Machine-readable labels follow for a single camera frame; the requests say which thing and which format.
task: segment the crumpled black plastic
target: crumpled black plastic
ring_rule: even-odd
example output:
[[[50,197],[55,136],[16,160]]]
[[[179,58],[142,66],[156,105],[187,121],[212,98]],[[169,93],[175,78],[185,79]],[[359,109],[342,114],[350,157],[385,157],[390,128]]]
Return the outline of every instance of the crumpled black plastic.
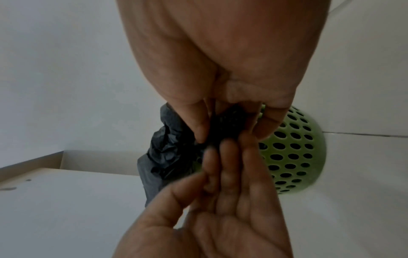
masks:
[[[211,118],[210,133],[205,144],[197,144],[194,133],[171,108],[160,108],[164,126],[153,134],[150,148],[137,161],[137,168],[146,193],[146,205],[167,184],[195,172],[204,150],[219,147],[224,138],[237,139],[243,130],[246,114],[239,105]]]

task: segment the black garbage bag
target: black garbage bag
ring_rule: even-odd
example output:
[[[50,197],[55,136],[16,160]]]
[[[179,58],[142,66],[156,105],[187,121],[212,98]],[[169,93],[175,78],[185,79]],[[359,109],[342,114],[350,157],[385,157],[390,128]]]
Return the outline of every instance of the black garbage bag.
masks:
[[[196,143],[194,133],[169,104],[160,108],[160,119],[164,126],[153,134],[149,150],[137,161],[146,206],[166,185],[194,173],[208,145],[218,148],[222,139],[236,139],[244,128],[246,114],[234,105],[212,117],[205,144]]]

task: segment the human hand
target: human hand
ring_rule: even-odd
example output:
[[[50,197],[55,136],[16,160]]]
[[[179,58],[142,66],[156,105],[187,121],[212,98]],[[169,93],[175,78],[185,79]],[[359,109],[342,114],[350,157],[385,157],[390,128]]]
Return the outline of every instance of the human hand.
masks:
[[[248,132],[209,149],[203,172],[163,189],[120,241],[114,258],[292,257],[273,179]],[[181,229],[173,226],[190,205]]]
[[[146,78],[192,129],[234,103],[263,139],[280,125],[315,51],[330,0],[117,0]]]

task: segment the perforated green bin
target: perforated green bin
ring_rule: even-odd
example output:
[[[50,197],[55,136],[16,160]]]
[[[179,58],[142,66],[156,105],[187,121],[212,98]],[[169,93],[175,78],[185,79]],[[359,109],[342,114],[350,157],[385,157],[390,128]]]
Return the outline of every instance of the perforated green bin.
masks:
[[[291,107],[283,123],[259,143],[279,194],[299,192],[312,185],[326,160],[326,143],[319,125]]]

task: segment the green basket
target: green basket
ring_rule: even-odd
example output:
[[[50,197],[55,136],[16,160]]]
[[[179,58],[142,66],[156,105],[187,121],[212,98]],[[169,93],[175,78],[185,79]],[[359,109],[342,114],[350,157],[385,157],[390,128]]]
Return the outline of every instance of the green basket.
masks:
[[[326,160],[326,143],[319,125],[291,107],[280,127],[259,143],[278,194],[299,192],[314,182]]]

